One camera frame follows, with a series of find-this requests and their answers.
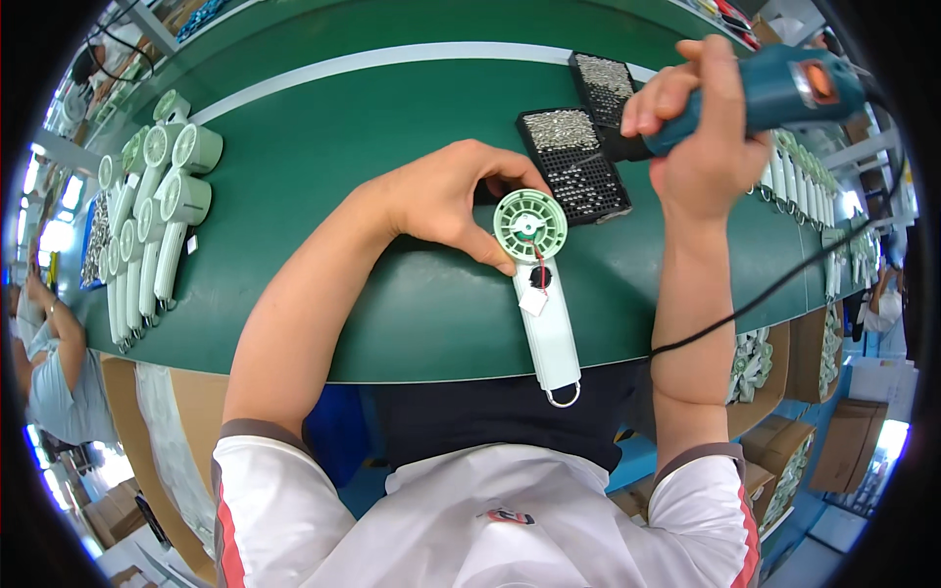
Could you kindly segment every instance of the white label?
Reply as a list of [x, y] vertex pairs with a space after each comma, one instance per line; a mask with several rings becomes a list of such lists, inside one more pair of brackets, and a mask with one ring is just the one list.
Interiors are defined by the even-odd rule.
[[538, 288], [527, 288], [519, 299], [519, 307], [533, 316], [539, 316], [549, 296]]

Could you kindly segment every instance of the shirt logo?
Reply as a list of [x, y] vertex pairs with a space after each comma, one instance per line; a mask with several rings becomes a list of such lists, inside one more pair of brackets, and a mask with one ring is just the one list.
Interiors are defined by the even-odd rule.
[[492, 511], [486, 511], [486, 517], [497, 523], [516, 523], [518, 525], [534, 525], [535, 519], [526, 513], [498, 508]]

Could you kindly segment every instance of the blue electric screwdriver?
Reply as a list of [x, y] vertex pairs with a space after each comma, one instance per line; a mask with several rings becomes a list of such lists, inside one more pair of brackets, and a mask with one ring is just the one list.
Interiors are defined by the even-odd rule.
[[[842, 122], [866, 101], [851, 66], [823, 49], [770, 45], [740, 60], [739, 70], [749, 135], [791, 123]], [[625, 138], [619, 129], [600, 124], [602, 149], [611, 161], [662, 157], [696, 130], [701, 113], [702, 90], [697, 89], [683, 113], [665, 121], [655, 135]]]

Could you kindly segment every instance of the d-ring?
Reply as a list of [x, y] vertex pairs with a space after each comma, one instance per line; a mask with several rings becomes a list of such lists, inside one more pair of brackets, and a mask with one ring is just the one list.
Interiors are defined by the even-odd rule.
[[552, 390], [546, 390], [546, 398], [549, 399], [549, 404], [555, 406], [556, 408], [569, 408], [575, 404], [575, 401], [579, 399], [579, 396], [582, 394], [582, 381], [579, 380], [575, 382], [575, 396], [572, 397], [567, 403], [560, 405], [555, 402], [555, 398], [552, 397]]

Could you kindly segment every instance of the green workbench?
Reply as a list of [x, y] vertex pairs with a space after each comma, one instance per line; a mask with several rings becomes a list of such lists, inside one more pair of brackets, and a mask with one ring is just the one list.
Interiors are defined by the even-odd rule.
[[[603, 4], [645, 4], [648, 19], [649, 5], [662, 5], [663, 18], [674, 19], [678, 24], [671, 26], [679, 32], [602, 3], [538, 0], [342, 3], [301, 11], [251, 35], [241, 20], [231, 23], [255, 10], [259, 15], [252, 18], [264, 23], [262, 10], [297, 10], [303, 3], [286, 4], [261, 3], [208, 31], [175, 58], [186, 63], [179, 67], [186, 71], [162, 70], [151, 94], [169, 84], [199, 111], [272, 75], [332, 56], [446, 40], [577, 48], [656, 70], [678, 61], [676, 40], [710, 32], [698, 17], [665, 2]], [[236, 26], [243, 28], [233, 32]], [[226, 35], [241, 40], [209, 55], [203, 45]], [[184, 62], [190, 50], [187, 59], [200, 51], [207, 56]], [[140, 123], [148, 122], [152, 109], [147, 96], [143, 92], [126, 106], [137, 109]], [[466, 137], [524, 152], [514, 127], [519, 112], [577, 103], [563, 66], [460, 59], [334, 75], [213, 119], [206, 126], [225, 138], [225, 149], [205, 177], [214, 197], [197, 228], [199, 249], [181, 260], [176, 309], [128, 357], [227, 373], [242, 325], [268, 280], [358, 184]], [[557, 257], [583, 366], [639, 358], [650, 348], [662, 215], [647, 165], [619, 164], [618, 170], [633, 212], [605, 225], [574, 228]], [[492, 214], [493, 206], [474, 210], [485, 228]], [[733, 211], [729, 241], [736, 307], [820, 249], [815, 231], [798, 227], [756, 195], [742, 198]], [[64, 259], [60, 271], [68, 265]], [[844, 272], [842, 292], [850, 291]], [[70, 294], [65, 297], [84, 319], [89, 345], [115, 353], [104, 290]], [[809, 268], [743, 317], [737, 329], [776, 324], [823, 304], [822, 267]], [[293, 335], [285, 332], [280, 344], [291, 345]], [[380, 258], [354, 307], [329, 378], [407, 382], [532, 372], [510, 280], [459, 251], [400, 237]]]

